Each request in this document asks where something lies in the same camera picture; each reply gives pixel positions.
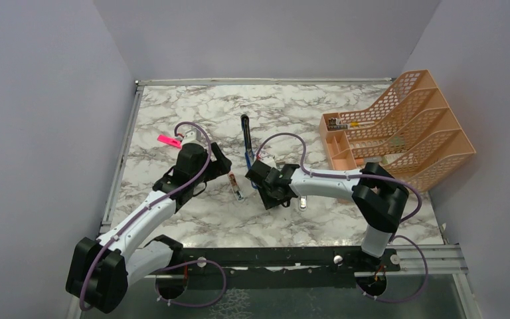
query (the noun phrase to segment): gray wall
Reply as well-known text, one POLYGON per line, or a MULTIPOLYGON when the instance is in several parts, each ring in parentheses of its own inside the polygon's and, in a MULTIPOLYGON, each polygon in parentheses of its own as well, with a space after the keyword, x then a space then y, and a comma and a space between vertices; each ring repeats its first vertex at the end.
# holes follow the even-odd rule
POLYGON ((95 0, 132 75, 398 76, 439 0, 95 0))
POLYGON ((405 70, 428 68, 478 154, 432 191, 484 318, 510 318, 510 1, 443 0, 405 70))
POLYGON ((65 316, 133 92, 91 0, 0 1, 0 318, 65 316))

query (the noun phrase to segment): orange mesh file holder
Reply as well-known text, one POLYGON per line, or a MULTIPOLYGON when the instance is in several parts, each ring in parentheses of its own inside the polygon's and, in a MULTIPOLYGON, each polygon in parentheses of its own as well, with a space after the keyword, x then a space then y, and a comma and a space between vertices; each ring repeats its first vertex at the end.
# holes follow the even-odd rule
POLYGON ((319 133, 332 169, 358 168, 358 159, 396 157, 382 166, 420 191, 475 154, 427 70, 405 72, 366 110, 323 114, 319 133), (347 127, 328 129, 332 118, 347 127))

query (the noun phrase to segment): marble tabletop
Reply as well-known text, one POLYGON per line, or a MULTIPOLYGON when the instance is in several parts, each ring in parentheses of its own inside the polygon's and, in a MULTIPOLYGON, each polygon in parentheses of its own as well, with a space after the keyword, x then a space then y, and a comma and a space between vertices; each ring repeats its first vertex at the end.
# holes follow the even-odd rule
MULTIPOLYGON (((158 226, 146 242, 165 234, 185 247, 296 247, 360 245, 367 223, 354 203, 308 197, 308 208, 266 211, 259 194, 244 177, 247 172, 240 116, 250 118, 254 148, 278 132, 299 134, 307 143, 307 167, 327 169, 318 123, 322 113, 362 110, 388 88, 387 84, 358 85, 218 85, 146 86, 138 111, 112 225, 126 218, 177 159, 178 149, 157 141, 173 135, 182 121, 200 124, 232 161, 238 184, 246 197, 239 202, 226 176, 208 183, 169 220, 158 226)), ((277 161, 297 163, 301 145, 279 137, 266 150, 277 161)), ((428 196, 414 218, 398 234, 419 244, 442 244, 428 196)), ((406 211, 417 201, 410 196, 406 211)))

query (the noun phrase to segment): purple cable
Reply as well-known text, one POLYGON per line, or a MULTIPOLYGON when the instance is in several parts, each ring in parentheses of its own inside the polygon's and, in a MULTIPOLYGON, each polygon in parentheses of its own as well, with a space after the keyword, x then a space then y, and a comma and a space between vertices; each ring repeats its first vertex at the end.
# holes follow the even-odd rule
POLYGON ((155 292, 159 296, 159 299, 163 300, 165 302, 168 302, 169 304, 176 304, 177 306, 183 306, 183 307, 189 307, 189 308, 204 308, 204 307, 207 307, 207 306, 212 306, 216 302, 220 301, 220 299, 224 296, 224 293, 226 293, 227 279, 226 279, 226 272, 224 271, 222 266, 220 266, 215 261, 204 261, 204 260, 187 261, 187 262, 182 263, 182 264, 178 264, 178 265, 175 265, 175 266, 170 266, 170 267, 159 269, 158 271, 169 271, 169 270, 173 270, 173 269, 180 268, 180 267, 183 267, 183 266, 188 266, 188 265, 192 265, 192 264, 199 264, 199 263, 212 264, 212 265, 218 267, 218 269, 222 273, 223 287, 222 287, 222 290, 220 291, 220 294, 214 300, 212 300, 210 302, 206 302, 204 304, 187 304, 187 303, 184 303, 184 302, 170 301, 170 300, 165 299, 164 297, 162 297, 159 294, 159 287, 157 286, 157 283, 155 283, 155 292))
POLYGON ((405 237, 402 235, 396 235, 396 236, 394 236, 394 239, 396 239, 396 238, 401 238, 401 239, 405 239, 405 240, 409 241, 410 244, 412 244, 413 247, 415 247, 415 249, 417 249, 417 251, 419 252, 419 255, 421 255, 421 259, 423 260, 423 265, 425 266, 425 279, 423 280, 421 287, 419 287, 419 289, 413 295, 403 298, 403 299, 400 299, 400 300, 383 299, 383 298, 378 298, 378 297, 376 297, 376 299, 375 299, 374 296, 367 294, 359 285, 357 285, 357 287, 359 287, 359 289, 361 289, 361 291, 363 292, 363 294, 365 296, 369 297, 370 299, 373 299, 374 301, 385 302, 387 304, 401 304, 403 302, 408 302, 408 301, 414 300, 415 298, 419 297, 419 295, 422 294, 425 291, 425 289, 427 288, 427 282, 428 282, 428 277, 429 277, 429 268, 427 267, 427 260, 425 259, 425 255, 423 255, 423 251, 421 250, 421 248, 419 248, 419 246, 416 243, 414 243, 408 237, 405 237))
MULTIPOLYGON (((157 205, 160 201, 163 201, 164 199, 168 198, 172 194, 175 194, 175 193, 183 190, 184 188, 188 187, 195 180, 197 180, 202 175, 202 173, 204 173, 204 170, 206 170, 206 167, 208 167, 208 164, 210 163, 210 157, 212 156, 212 148, 210 146, 210 138, 208 137, 208 134, 196 123, 181 122, 175 126, 175 135, 177 135, 177 130, 182 125, 194 126, 196 129, 198 129, 204 135, 204 137, 206 139, 206 143, 208 144, 208 157, 206 158, 206 162, 204 163, 204 166, 190 181, 182 184, 182 186, 174 189, 173 191, 170 191, 169 193, 161 196, 160 198, 156 199, 155 201, 152 201, 148 206, 144 207, 141 211, 137 212, 137 214, 135 214, 134 217, 132 217, 124 226, 122 226, 120 228, 120 230, 118 232, 116 232, 116 234, 114 236, 121 237, 122 234, 126 231, 126 229, 128 229, 128 227, 132 226, 132 224, 137 219, 139 219, 146 211, 149 211, 153 206, 157 205)), ((114 241, 115 241, 114 236, 111 237, 110 240, 100 249, 100 251, 96 255, 95 259, 91 263, 91 266, 89 267, 89 271, 87 272, 87 275, 85 276, 85 280, 83 281, 83 287, 81 288, 81 294, 79 295, 79 308, 81 308, 82 311, 91 310, 93 308, 92 306, 87 307, 85 305, 85 295, 87 293, 87 288, 89 287, 91 275, 92 275, 94 269, 96 268, 96 265, 98 264, 98 262, 100 260, 100 257, 102 257, 102 255, 104 254, 106 249, 108 249, 108 247, 110 245, 112 245, 112 243, 114 243, 114 241)))
POLYGON ((283 133, 277 133, 277 134, 270 136, 261 144, 261 146, 259 146, 259 148, 257 149, 257 152, 255 153, 255 158, 259 157, 259 152, 261 152, 261 150, 263 149, 263 146, 265 146, 265 144, 267 144, 267 142, 269 142, 271 139, 273 139, 277 136, 292 136, 294 138, 297 138, 302 143, 302 158, 300 159, 300 169, 304 173, 306 173, 310 176, 317 176, 317 177, 339 178, 339 179, 371 178, 371 179, 379 179, 381 181, 391 181, 394 183, 398 183, 400 185, 403 185, 403 186, 409 188, 415 194, 415 196, 417 196, 417 207, 409 215, 402 218, 400 220, 400 223, 407 221, 408 219, 415 216, 415 214, 417 214, 417 212, 419 212, 419 209, 421 208, 421 205, 422 205, 421 194, 419 194, 419 191, 417 189, 415 189, 415 187, 411 186, 409 183, 406 183, 405 181, 401 181, 399 179, 385 177, 385 176, 371 175, 371 174, 338 175, 338 174, 311 173, 308 169, 306 169, 306 167, 304 167, 304 159, 306 157, 306 142, 301 137, 299 137, 298 135, 296 135, 294 133, 283 132, 283 133))

